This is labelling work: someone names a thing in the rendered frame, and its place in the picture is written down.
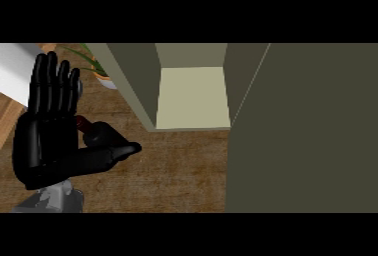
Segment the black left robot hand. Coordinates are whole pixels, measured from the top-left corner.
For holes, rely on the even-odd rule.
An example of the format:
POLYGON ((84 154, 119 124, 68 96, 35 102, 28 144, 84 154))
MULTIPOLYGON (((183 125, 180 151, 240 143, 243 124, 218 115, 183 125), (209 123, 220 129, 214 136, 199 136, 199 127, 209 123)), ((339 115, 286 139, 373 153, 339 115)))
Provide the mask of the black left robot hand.
POLYGON ((53 52, 37 55, 28 109, 16 123, 11 164, 25 188, 37 190, 68 178, 110 170, 141 151, 128 141, 88 147, 76 129, 79 70, 53 52))

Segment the dark wine bottle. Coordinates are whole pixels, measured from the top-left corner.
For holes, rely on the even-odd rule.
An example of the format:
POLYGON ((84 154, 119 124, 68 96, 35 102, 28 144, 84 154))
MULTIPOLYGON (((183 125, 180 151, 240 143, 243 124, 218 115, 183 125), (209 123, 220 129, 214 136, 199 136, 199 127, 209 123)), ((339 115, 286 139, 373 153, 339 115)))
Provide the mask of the dark wine bottle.
POLYGON ((76 116, 76 129, 82 132, 82 141, 88 147, 128 143, 128 140, 106 122, 90 122, 81 115, 76 116))

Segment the olive open cabinet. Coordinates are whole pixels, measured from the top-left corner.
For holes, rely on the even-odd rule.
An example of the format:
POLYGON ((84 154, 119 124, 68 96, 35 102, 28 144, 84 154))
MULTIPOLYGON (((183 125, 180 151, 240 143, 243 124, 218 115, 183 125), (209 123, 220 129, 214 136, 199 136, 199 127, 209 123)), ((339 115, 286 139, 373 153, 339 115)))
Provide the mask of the olive open cabinet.
POLYGON ((90 43, 87 47, 147 131, 231 127, 267 43, 90 43))

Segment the olive cabinet door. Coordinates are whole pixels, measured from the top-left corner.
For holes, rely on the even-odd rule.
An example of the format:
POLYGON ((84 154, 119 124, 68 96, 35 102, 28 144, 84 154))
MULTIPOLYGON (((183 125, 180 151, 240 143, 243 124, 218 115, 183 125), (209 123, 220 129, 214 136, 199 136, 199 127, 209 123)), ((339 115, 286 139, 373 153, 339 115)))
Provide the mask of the olive cabinet door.
POLYGON ((378 212, 378 44, 270 46, 228 134, 230 212, 378 212))

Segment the white appliance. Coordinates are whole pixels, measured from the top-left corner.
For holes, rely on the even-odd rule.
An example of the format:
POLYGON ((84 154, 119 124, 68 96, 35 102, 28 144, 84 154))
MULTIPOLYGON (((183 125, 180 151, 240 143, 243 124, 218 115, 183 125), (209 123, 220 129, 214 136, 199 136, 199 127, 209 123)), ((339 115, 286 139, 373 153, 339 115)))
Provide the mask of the white appliance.
POLYGON ((28 105, 31 73, 39 53, 34 43, 0 43, 0 92, 23 106, 28 105))

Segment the potted green plant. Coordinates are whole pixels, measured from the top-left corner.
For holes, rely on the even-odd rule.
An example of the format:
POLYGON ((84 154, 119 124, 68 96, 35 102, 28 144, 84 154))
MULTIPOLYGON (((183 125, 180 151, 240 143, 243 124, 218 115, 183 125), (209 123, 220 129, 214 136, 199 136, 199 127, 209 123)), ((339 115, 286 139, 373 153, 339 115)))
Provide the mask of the potted green plant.
POLYGON ((85 68, 85 71, 91 72, 99 83, 101 86, 107 89, 115 90, 116 86, 112 82, 112 79, 91 53, 91 50, 88 49, 88 46, 84 43, 79 43, 79 47, 84 50, 84 53, 81 53, 78 50, 75 50, 72 47, 63 46, 63 49, 72 52, 76 56, 81 57, 81 59, 90 64, 90 67, 85 68))

